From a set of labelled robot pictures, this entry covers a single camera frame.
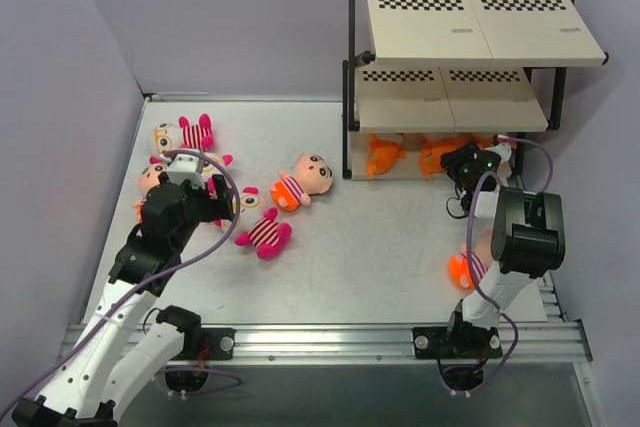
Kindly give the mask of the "orange shark plush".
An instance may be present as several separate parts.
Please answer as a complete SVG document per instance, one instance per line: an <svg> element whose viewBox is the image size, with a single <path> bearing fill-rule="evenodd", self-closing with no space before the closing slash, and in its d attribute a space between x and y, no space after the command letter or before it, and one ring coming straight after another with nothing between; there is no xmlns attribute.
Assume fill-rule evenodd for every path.
<svg viewBox="0 0 640 427"><path fill-rule="evenodd" d="M511 158L516 148L515 141L511 141L506 134L497 134L491 137L474 135L473 140L480 149L493 152L500 157L497 173L501 178L508 178L512 175Z"/></svg>
<svg viewBox="0 0 640 427"><path fill-rule="evenodd" d="M366 159L367 175L373 178L390 171L398 159L407 155L402 147L402 133L385 133L367 135L368 157Z"/></svg>
<svg viewBox="0 0 640 427"><path fill-rule="evenodd" d="M443 172L444 169L441 166L442 156L459 149L468 141L469 136L466 134L434 137L423 133L422 147L418 159L418 165L423 177L430 180L434 174Z"/></svg>

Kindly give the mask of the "orange shark plush back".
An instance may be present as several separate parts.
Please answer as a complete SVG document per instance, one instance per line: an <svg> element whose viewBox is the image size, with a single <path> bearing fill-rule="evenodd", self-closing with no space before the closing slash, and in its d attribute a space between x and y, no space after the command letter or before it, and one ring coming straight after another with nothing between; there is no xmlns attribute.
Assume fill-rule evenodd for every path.
<svg viewBox="0 0 640 427"><path fill-rule="evenodd" d="M398 159L407 155L402 147L402 133L385 133L367 135L368 157L366 159L367 175L373 178L390 171Z"/></svg>

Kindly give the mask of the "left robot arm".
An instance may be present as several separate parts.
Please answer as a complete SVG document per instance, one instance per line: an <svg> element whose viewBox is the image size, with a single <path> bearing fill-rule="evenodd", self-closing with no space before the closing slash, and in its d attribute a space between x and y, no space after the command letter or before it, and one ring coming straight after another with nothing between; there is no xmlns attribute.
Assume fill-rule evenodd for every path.
<svg viewBox="0 0 640 427"><path fill-rule="evenodd" d="M135 397L173 357L202 346L196 314L170 308L131 350L138 322L161 297L174 273L190 266L181 254L204 222L239 219L240 194L226 170L214 189L165 174L147 194L141 221L117 253L100 301L74 347L6 408L17 426L116 426Z"/></svg>

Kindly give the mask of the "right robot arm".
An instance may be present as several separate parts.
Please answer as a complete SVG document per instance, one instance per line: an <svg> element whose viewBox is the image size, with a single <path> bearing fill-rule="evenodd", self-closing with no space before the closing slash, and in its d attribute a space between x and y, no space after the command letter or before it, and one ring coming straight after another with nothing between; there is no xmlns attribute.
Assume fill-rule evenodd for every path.
<svg viewBox="0 0 640 427"><path fill-rule="evenodd" d="M499 321L519 293L562 265L566 254L563 202L544 186L532 193L503 186L500 164L517 140L496 136L482 148L471 141L441 156L441 167L463 194L466 250L473 291L459 301L443 332L455 358L499 358Z"/></svg>

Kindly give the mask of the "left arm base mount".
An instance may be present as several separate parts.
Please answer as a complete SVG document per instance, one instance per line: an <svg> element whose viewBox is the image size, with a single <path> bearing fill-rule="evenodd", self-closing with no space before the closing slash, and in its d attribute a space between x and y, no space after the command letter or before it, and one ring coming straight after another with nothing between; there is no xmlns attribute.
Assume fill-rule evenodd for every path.
<svg viewBox="0 0 640 427"><path fill-rule="evenodd" d="M207 361L227 361L233 358L235 347L233 328L203 328L198 341L197 359Z"/></svg>

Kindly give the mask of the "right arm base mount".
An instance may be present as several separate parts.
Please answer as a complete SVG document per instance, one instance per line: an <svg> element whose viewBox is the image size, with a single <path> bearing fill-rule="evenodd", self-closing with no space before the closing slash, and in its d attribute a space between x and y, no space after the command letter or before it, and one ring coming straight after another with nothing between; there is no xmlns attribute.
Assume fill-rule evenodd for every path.
<svg viewBox="0 0 640 427"><path fill-rule="evenodd" d="M472 327L449 332L446 327L415 327L414 355L418 359L499 359L503 356L498 330Z"/></svg>

